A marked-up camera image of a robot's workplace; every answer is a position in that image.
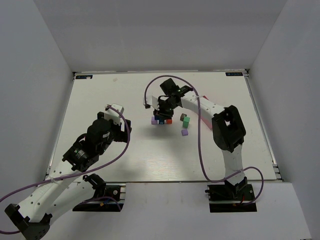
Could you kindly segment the pink plastic box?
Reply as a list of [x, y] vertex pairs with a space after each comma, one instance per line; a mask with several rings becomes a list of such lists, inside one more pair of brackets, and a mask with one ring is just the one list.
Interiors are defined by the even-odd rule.
[[211, 120], [207, 120], [203, 110], [201, 110], [201, 120], [210, 130], [213, 129]]

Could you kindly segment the large lilac wood block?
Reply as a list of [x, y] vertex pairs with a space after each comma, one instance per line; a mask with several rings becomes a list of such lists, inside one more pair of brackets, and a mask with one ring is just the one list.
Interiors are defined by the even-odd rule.
[[157, 125], [158, 124], [158, 121], [155, 119], [154, 116], [151, 117], [151, 124], [152, 125]]

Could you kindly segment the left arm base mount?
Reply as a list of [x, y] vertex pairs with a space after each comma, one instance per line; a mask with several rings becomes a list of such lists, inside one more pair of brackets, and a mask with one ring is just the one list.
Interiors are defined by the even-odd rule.
[[73, 212], [120, 212], [125, 203], [125, 184], [107, 183], [100, 176], [93, 173], [84, 175], [82, 180], [89, 183], [93, 194], [76, 205]]

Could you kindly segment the red orange wood cube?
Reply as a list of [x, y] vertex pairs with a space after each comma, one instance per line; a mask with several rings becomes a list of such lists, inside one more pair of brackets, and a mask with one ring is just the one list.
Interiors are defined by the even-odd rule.
[[173, 123], [172, 119], [167, 119], [166, 124], [171, 125]]

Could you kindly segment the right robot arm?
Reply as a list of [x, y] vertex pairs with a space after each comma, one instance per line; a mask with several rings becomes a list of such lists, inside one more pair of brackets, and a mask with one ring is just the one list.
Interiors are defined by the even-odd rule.
[[213, 141], [221, 149], [225, 178], [223, 180], [226, 189], [233, 198], [238, 197], [248, 180], [243, 172], [242, 147], [246, 130], [238, 109], [219, 106], [190, 86], [179, 87], [172, 78], [160, 84], [160, 88], [166, 97], [165, 100], [158, 97], [154, 115], [161, 120], [172, 118], [174, 109], [181, 107], [198, 114], [198, 119], [211, 122]]

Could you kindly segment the brown window wood block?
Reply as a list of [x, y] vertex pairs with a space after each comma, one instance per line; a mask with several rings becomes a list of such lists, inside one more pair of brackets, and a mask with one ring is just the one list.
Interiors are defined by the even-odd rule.
[[186, 114], [184, 114], [184, 113], [182, 113], [182, 114], [181, 114], [181, 116], [180, 116], [180, 121], [182, 121], [182, 122], [183, 122], [185, 117], [187, 117], [187, 115], [186, 115]]

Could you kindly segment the dark blue wood block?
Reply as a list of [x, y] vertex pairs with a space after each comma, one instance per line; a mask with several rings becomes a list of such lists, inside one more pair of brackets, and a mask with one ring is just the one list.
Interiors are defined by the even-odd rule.
[[157, 115], [155, 114], [154, 115], [154, 119], [157, 120], [157, 121], [165, 121], [165, 120], [171, 120], [172, 119], [172, 116], [170, 115]]

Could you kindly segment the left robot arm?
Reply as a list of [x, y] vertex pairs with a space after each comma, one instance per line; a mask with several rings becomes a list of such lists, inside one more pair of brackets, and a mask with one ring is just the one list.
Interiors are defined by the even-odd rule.
[[32, 186], [34, 191], [4, 212], [26, 240], [40, 240], [51, 225], [78, 204], [102, 199], [106, 182], [94, 165], [113, 142], [130, 142], [131, 121], [114, 108], [99, 112], [97, 119], [62, 156], [48, 177]]

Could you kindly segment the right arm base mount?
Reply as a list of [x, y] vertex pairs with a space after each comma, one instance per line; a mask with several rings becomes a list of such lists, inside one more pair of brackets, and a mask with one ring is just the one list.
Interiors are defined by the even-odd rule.
[[255, 198], [253, 186], [248, 184], [236, 196], [222, 184], [208, 185], [204, 191], [208, 195], [211, 213], [253, 213], [257, 212], [256, 203], [248, 204]]

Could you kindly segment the green hospital wood block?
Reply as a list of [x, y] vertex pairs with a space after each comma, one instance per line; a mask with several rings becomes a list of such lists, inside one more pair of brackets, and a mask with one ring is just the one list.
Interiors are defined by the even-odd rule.
[[185, 116], [182, 120], [182, 127], [187, 129], [189, 127], [190, 124], [190, 117]]

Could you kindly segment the small lilac wood block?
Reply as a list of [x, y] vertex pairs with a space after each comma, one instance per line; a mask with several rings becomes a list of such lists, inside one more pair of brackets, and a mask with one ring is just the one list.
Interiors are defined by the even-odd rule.
[[185, 129], [182, 129], [181, 130], [181, 135], [182, 136], [188, 136], [189, 135], [189, 132], [188, 132], [188, 130], [185, 128]]

